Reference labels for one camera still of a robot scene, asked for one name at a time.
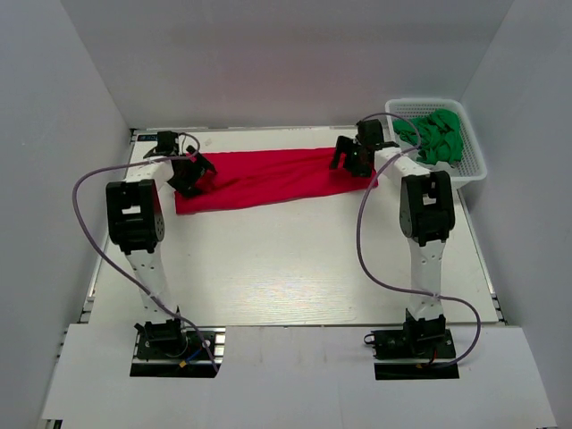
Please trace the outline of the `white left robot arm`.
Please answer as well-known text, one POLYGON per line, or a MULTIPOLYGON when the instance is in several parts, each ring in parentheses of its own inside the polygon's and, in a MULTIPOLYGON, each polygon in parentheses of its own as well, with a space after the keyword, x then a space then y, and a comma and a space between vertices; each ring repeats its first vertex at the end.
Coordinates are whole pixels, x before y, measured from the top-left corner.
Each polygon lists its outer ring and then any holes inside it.
POLYGON ((140 290, 143 306, 153 322, 163 313, 180 312, 172 297, 161 254, 165 221, 159 191, 168 186, 184 198, 205 193, 198 182, 215 166, 200 153, 199 140, 187 132, 159 131, 156 145, 143 160, 127 167, 125 178, 105 187, 111 242, 130 264, 129 278, 140 290))

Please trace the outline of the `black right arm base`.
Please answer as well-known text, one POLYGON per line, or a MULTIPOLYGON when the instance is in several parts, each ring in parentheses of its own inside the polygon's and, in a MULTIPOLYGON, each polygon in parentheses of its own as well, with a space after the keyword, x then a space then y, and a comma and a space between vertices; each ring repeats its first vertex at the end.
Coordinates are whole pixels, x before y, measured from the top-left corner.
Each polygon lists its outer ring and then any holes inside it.
POLYGON ((399 329, 374 330, 364 336, 374 352, 377 381, 455 380, 456 350, 443 315, 416 320, 406 314, 399 329))

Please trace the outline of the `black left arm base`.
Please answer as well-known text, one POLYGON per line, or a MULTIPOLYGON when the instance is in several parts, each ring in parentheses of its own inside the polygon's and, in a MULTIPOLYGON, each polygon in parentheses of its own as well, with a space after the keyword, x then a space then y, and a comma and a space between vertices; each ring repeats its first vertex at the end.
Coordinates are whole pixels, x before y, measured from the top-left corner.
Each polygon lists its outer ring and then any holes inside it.
POLYGON ((180 320, 135 324, 131 377, 210 379, 223 362, 226 331, 206 328, 201 335, 180 320))

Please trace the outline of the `red t shirt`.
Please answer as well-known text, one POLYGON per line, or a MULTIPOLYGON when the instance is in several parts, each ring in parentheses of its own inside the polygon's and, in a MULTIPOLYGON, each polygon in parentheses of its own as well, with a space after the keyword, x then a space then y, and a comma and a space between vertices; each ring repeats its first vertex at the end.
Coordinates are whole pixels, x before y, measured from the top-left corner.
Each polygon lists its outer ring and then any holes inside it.
POLYGON ((202 193, 174 193, 177 215, 267 206, 366 189, 371 173, 358 177, 332 169, 331 147, 210 153, 214 164, 198 181, 202 193))

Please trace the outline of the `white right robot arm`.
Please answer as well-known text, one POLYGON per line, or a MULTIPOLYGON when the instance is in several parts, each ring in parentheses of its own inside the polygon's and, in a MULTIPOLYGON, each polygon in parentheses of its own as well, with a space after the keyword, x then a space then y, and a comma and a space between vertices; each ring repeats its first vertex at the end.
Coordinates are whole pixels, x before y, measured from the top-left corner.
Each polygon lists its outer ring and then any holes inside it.
POLYGON ((421 146, 418 130, 414 130, 416 144, 410 149, 403 150, 396 142, 387 141, 378 120, 380 116, 371 114, 358 121, 355 138, 338 137, 330 163, 330 168, 335 170, 344 156, 345 170, 354 177, 370 180, 357 212, 357 260, 372 282, 386 290, 410 295, 406 308, 408 321, 442 324, 442 256, 456 221, 450 176, 445 171, 430 171, 408 156, 421 146), (411 286, 408 289, 375 278, 363 258, 363 215, 370 193, 382 174, 400 189, 399 224, 410 250, 411 286))

